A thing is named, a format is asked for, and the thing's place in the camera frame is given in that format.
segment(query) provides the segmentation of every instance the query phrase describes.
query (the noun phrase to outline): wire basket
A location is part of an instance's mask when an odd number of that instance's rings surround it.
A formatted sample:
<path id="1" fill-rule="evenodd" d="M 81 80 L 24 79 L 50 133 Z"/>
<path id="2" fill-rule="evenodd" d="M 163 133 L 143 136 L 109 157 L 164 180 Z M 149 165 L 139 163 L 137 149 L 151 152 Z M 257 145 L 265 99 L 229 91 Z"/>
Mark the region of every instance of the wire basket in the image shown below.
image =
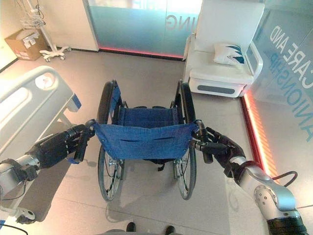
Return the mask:
<path id="1" fill-rule="evenodd" d="M 44 26 L 44 21 L 41 18 L 34 18 L 32 20 L 20 21 L 24 28 L 40 28 Z"/>

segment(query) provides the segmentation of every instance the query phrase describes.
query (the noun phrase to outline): white wall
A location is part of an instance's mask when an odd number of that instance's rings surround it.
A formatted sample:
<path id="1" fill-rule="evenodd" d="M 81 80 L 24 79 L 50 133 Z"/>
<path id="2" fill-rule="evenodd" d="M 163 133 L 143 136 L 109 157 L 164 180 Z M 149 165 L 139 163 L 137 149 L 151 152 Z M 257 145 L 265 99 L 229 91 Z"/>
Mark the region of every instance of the white wall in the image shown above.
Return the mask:
<path id="1" fill-rule="evenodd" d="M 16 14 L 14 0 L 0 0 L 0 69 L 16 59 L 4 38 L 20 30 L 22 25 Z"/>
<path id="2" fill-rule="evenodd" d="M 37 0 L 32 2 L 34 6 L 37 4 Z M 43 7 L 45 28 L 57 46 L 99 50 L 84 2 L 86 0 L 39 1 Z"/>

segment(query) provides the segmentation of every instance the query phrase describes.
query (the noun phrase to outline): red led strip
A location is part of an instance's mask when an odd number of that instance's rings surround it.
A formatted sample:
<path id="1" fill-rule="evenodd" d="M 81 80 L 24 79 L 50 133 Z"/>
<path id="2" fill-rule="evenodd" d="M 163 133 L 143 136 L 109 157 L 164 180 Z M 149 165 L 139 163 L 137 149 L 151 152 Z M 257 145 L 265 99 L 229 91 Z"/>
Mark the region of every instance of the red led strip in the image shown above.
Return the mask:
<path id="1" fill-rule="evenodd" d="M 167 57 L 174 57 L 174 58 L 182 58 L 181 55 L 171 55 L 171 54 L 155 53 L 155 52 L 149 52 L 149 51 L 129 50 L 129 49 L 124 49 L 124 48 L 100 47 L 100 49 L 120 51 L 120 52 L 128 52 L 128 53 L 135 53 L 135 54 L 144 54 L 144 55 L 156 55 L 156 56 L 167 56 Z"/>
<path id="2" fill-rule="evenodd" d="M 270 151 L 270 146 L 266 137 L 266 133 L 262 126 L 262 121 L 258 112 L 258 109 L 254 103 L 254 98 L 250 91 L 244 95 L 244 100 L 246 103 L 246 109 L 251 122 L 253 135 L 257 143 L 258 153 L 261 157 L 262 165 L 264 171 L 270 176 L 277 176 L 277 169 L 275 162 L 273 160 L 272 153 Z"/>

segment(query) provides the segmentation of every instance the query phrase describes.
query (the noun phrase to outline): white armchair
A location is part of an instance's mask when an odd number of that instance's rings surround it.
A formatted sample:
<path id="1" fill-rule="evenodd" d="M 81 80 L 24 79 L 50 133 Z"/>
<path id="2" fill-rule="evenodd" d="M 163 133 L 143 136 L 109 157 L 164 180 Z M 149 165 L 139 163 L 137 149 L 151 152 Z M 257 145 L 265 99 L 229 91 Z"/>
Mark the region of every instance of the white armchair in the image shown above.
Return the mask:
<path id="1" fill-rule="evenodd" d="M 184 82 L 192 92 L 228 97 L 243 96 L 259 76 L 263 60 L 252 39 L 264 4 L 246 0 L 203 0 L 197 31 L 186 42 Z M 227 43 L 242 49 L 245 64 L 223 65 L 213 61 L 214 44 Z M 251 48 L 255 69 L 246 56 Z"/>

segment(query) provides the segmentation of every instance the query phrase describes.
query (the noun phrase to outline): cardboard box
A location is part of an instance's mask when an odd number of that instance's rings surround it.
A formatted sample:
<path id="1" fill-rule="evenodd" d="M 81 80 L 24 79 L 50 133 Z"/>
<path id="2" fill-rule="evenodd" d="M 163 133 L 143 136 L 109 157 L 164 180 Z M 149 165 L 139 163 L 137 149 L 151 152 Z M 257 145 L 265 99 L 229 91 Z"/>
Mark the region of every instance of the cardboard box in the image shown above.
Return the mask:
<path id="1" fill-rule="evenodd" d="M 13 52 L 20 60 L 37 60 L 41 54 L 40 50 L 47 50 L 47 44 L 39 29 L 23 30 L 12 34 L 5 39 Z"/>

